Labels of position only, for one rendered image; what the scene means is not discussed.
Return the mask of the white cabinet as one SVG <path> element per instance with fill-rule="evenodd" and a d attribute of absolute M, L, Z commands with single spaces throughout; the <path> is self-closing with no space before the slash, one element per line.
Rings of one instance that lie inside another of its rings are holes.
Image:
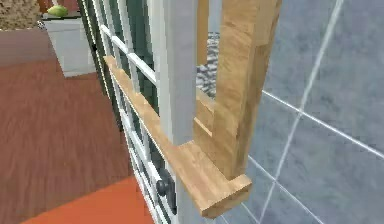
<path fill-rule="evenodd" d="M 96 71 L 84 23 L 79 13 L 65 17 L 46 14 L 43 23 L 65 78 Z"/>

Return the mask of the green round fruit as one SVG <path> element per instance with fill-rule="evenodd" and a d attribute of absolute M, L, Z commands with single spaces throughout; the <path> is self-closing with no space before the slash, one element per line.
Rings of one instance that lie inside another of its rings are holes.
<path fill-rule="evenodd" d="M 63 5 L 53 5 L 47 10 L 47 13 L 56 17 L 65 17 L 68 15 L 68 9 Z"/>

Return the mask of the white glazed room door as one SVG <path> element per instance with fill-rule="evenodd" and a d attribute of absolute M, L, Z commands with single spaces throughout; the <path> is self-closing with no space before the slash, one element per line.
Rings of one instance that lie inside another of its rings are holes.
<path fill-rule="evenodd" d="M 98 72 L 124 133 L 154 224 L 204 224 L 184 185 L 193 139 L 198 0 L 77 0 Z M 159 170 L 176 188 L 177 214 L 157 193 Z"/>

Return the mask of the light wooden door frame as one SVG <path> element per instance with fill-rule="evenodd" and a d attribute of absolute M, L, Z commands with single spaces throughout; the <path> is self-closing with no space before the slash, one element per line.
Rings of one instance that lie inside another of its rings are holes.
<path fill-rule="evenodd" d="M 214 219 L 249 196 L 245 174 L 250 141 L 267 74 L 282 0 L 222 0 L 216 95 L 196 86 L 193 139 L 181 174 L 201 216 Z M 196 22 L 196 65 L 198 19 Z"/>

